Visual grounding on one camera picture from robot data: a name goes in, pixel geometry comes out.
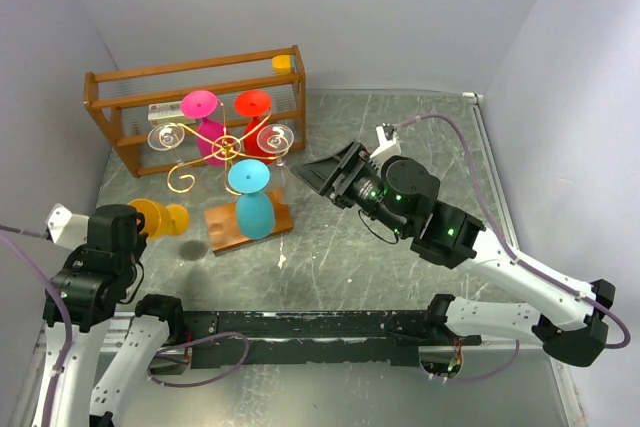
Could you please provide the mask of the clear flute glass three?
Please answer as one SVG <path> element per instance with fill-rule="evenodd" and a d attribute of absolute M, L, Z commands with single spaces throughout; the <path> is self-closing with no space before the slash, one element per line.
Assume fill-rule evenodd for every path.
<path fill-rule="evenodd" d="M 161 153 L 172 153 L 176 165 L 183 165 L 184 161 L 179 152 L 179 147 L 185 138 L 184 128 L 176 123 L 167 123 L 155 126 L 147 135 L 148 146 Z"/>

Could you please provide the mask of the yellow plastic wine glass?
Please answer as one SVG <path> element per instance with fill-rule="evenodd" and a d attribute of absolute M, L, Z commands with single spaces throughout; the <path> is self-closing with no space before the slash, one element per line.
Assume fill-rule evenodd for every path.
<path fill-rule="evenodd" d="M 128 205 L 144 216 L 142 232 L 149 240 L 180 236 L 189 228 L 189 212 L 180 204 L 165 205 L 150 199 L 135 199 Z"/>

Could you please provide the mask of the blue plastic wine glass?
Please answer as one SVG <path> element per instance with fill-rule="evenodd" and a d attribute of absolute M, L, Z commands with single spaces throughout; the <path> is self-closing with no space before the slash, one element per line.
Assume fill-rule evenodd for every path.
<path fill-rule="evenodd" d="M 242 160 L 230 169 L 227 180 L 239 193 L 235 219 L 240 232 L 251 240 L 269 236 L 275 228 L 274 207 L 264 192 L 270 181 L 269 168 L 259 160 Z"/>

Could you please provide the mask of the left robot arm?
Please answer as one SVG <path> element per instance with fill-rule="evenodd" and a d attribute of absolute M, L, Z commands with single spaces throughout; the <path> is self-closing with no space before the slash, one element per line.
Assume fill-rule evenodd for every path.
<path fill-rule="evenodd" d="M 126 204 L 102 206 L 90 216 L 57 204 L 46 224 L 44 239 L 70 255 L 56 275 L 43 280 L 46 358 L 32 423 L 118 426 L 156 353 L 185 340 L 182 303 L 158 294 L 141 299 L 123 346 L 98 376 L 116 308 L 143 279 L 144 216 Z"/>

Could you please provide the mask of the clear flute glass one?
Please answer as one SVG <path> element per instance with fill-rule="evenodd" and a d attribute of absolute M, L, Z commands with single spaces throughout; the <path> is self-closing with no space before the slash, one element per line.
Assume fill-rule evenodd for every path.
<path fill-rule="evenodd" d="M 275 199 L 283 205 L 290 205 L 292 187 L 289 168 L 286 165 L 275 166 L 271 171 L 271 180 Z"/>

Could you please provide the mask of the pink plastic wine glass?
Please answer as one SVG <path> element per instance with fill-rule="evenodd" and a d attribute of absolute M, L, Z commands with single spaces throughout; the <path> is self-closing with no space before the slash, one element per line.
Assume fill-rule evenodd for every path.
<path fill-rule="evenodd" d="M 208 118 L 217 107 L 217 96 L 207 90 L 193 91 L 187 94 L 180 103 L 181 112 L 185 117 L 201 121 L 197 129 L 197 133 L 201 137 L 197 137 L 196 142 L 201 156 L 206 157 L 205 163 L 212 166 L 224 164 L 223 160 L 211 157 L 212 151 L 219 149 L 219 146 L 213 146 L 212 142 L 226 134 L 222 123 Z"/>

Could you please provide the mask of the red plastic wine glass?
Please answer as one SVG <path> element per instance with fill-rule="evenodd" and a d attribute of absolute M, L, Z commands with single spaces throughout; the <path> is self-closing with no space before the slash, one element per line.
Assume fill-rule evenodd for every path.
<path fill-rule="evenodd" d="M 261 130 L 260 124 L 270 111 L 271 106 L 272 99 L 270 95 L 261 90 L 243 92 L 234 102 L 236 112 L 243 117 L 250 118 L 250 122 L 243 133 L 244 152 L 249 156 L 268 156 L 268 153 L 259 147 L 257 137 Z"/>

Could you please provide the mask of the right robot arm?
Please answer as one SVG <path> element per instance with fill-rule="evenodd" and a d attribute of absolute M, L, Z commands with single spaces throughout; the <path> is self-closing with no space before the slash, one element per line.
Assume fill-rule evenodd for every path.
<path fill-rule="evenodd" d="M 608 326 L 601 310 L 612 305 L 614 286 L 579 281 L 509 251 L 480 219 L 440 201 L 439 179 L 419 162 L 393 155 L 377 166 L 362 144 L 352 142 L 291 172 L 335 206 L 356 206 L 395 240 L 410 240 L 420 259 L 483 275 L 516 297 L 514 303 L 496 303 L 435 295 L 421 329 L 431 342 L 460 347 L 483 336 L 527 341 L 576 367 L 591 366 L 604 351 Z"/>

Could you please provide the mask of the clear flute glass two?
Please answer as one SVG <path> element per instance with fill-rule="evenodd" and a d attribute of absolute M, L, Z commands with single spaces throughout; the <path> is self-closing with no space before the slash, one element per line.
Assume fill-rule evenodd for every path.
<path fill-rule="evenodd" d="M 269 124 L 262 127 L 257 135 L 257 145 L 263 157 L 273 160 L 277 166 L 285 165 L 285 156 L 294 143 L 294 132 L 284 124 Z"/>

